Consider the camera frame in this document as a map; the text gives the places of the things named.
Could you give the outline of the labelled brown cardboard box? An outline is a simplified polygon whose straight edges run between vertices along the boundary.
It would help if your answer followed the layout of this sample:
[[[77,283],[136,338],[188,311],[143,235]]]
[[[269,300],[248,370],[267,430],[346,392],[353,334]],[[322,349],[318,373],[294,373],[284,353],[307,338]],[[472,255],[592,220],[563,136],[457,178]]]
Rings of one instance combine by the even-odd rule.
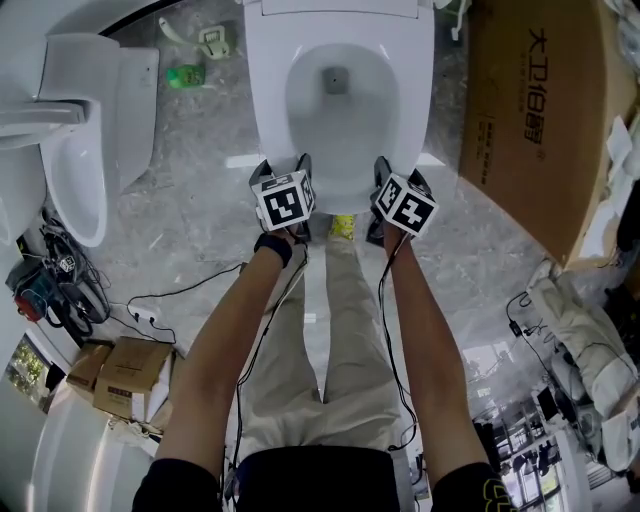
[[[98,374],[93,407],[149,423],[168,398],[173,359],[169,344],[120,338]]]

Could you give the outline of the small brown cardboard box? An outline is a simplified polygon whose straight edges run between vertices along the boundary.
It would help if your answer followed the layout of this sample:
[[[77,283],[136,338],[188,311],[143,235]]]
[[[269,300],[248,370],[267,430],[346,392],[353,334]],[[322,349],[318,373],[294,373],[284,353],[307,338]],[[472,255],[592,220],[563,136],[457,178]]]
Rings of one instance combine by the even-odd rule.
[[[101,369],[111,354],[108,343],[86,342],[66,377],[66,383],[81,393],[92,394]]]

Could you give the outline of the person's beige trousers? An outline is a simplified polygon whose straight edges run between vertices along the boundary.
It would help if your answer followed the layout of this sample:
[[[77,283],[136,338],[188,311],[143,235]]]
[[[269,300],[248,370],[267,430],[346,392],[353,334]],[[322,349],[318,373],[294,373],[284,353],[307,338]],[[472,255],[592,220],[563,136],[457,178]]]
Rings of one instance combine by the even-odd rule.
[[[320,389],[304,344],[305,284],[281,306],[278,280],[263,319],[270,328],[241,387],[240,458],[302,446],[386,451],[401,437],[399,393],[384,353],[379,312],[353,242],[330,236],[325,249],[330,353]]]

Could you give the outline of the person's right shoe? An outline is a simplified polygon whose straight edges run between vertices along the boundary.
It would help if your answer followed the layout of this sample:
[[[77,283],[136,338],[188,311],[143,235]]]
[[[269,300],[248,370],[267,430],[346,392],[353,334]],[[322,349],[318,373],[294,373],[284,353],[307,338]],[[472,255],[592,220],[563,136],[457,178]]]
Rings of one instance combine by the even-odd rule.
[[[332,217],[329,236],[353,241],[355,223],[356,218],[354,215],[335,215]]]

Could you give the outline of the glass window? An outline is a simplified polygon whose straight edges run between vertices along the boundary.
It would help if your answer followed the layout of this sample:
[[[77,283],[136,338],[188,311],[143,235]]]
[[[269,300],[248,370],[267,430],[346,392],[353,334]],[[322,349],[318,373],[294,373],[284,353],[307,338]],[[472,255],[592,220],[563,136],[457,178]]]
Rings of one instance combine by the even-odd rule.
[[[5,369],[6,379],[34,402],[47,394],[45,381],[49,363],[24,336],[18,343]]]

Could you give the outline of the black wristwatch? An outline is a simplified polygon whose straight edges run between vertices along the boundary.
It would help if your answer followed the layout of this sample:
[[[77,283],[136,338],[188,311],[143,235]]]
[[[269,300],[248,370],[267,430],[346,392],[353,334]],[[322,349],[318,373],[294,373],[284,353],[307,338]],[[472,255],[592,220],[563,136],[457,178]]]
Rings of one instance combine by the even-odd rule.
[[[286,268],[293,256],[289,241],[271,233],[262,233],[254,244],[254,253],[267,249],[275,253],[281,260],[282,268]]]

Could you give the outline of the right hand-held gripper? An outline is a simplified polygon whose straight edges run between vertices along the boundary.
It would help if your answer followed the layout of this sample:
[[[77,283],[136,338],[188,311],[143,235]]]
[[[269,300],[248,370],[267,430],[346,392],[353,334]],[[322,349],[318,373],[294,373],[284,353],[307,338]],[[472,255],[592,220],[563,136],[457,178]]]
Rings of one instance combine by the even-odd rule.
[[[378,188],[372,194],[374,215],[412,237],[422,237],[439,209],[422,174],[417,169],[408,178],[392,173],[388,160],[379,156],[374,182]]]

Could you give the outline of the beige brush holder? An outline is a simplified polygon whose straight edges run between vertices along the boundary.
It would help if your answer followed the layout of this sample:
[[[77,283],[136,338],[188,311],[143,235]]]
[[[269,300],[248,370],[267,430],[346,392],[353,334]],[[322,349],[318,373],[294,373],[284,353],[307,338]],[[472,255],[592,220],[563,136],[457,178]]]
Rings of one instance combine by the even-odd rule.
[[[214,61],[227,59],[235,49],[235,30],[224,25],[204,28],[199,33],[198,41],[209,59]]]

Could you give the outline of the person's dark shirt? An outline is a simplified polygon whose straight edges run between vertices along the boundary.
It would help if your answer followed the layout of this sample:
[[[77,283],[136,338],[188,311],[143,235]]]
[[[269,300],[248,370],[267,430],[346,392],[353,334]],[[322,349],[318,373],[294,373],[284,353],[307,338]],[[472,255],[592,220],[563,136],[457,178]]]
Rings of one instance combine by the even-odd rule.
[[[237,472],[236,512],[401,512],[391,456],[373,449],[300,446],[248,456]],[[222,512],[217,480],[178,459],[153,462],[132,512]],[[444,476],[432,512],[518,512],[486,463]]]

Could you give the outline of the white tall-backed toilet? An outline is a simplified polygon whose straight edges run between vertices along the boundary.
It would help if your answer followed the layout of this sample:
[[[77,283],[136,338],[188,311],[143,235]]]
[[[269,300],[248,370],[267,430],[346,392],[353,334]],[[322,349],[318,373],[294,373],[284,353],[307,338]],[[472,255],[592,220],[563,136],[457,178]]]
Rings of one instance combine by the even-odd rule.
[[[0,57],[0,242],[51,200],[82,245],[99,246],[119,195],[150,164],[159,52],[97,34],[48,35]]]

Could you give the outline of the large brown cardboard box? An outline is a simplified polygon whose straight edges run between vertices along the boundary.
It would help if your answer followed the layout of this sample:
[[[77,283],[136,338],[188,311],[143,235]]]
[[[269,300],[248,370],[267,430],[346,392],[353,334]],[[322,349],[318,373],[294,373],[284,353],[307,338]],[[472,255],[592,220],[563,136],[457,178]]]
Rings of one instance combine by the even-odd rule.
[[[460,174],[566,269],[604,264],[622,217],[607,142],[638,95],[604,0],[473,0]]]

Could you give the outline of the person's left forearm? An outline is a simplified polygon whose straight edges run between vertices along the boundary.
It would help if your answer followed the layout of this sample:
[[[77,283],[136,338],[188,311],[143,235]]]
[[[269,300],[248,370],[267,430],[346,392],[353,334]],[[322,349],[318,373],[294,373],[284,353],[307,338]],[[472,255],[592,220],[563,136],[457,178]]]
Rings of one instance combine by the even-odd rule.
[[[158,459],[187,461],[220,477],[234,390],[282,270],[275,253],[255,253],[201,328],[176,385]]]

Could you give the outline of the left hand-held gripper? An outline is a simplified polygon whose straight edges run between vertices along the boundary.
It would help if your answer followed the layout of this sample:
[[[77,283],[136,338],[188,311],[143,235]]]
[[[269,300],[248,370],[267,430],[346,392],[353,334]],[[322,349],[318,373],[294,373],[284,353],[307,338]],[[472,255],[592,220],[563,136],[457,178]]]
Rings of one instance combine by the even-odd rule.
[[[275,176],[264,159],[249,178],[257,200],[257,216],[267,231],[274,232],[307,221],[315,209],[316,195],[311,186],[312,163],[308,153],[301,155],[298,171]]]

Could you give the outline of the pile of white rags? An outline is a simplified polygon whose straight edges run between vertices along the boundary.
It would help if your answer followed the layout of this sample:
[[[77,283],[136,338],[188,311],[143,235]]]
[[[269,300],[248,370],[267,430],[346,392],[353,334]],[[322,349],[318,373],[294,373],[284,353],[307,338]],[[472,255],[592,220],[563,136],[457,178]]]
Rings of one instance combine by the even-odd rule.
[[[107,425],[115,438],[123,443],[138,443],[151,437],[161,439],[164,435],[162,429],[134,420],[111,417]]]

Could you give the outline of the clutter of electronic equipment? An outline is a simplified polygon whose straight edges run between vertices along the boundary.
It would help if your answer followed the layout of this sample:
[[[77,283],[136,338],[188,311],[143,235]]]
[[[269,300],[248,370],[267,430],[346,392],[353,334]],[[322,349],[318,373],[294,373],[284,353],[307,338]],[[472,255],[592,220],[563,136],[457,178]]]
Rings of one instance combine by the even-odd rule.
[[[497,355],[471,385],[484,398],[503,384],[521,391],[519,400],[476,415],[490,461],[522,512],[594,512],[592,493],[621,480],[605,454],[603,418],[586,391],[570,353],[559,347],[540,361],[541,373],[515,365],[512,353]]]

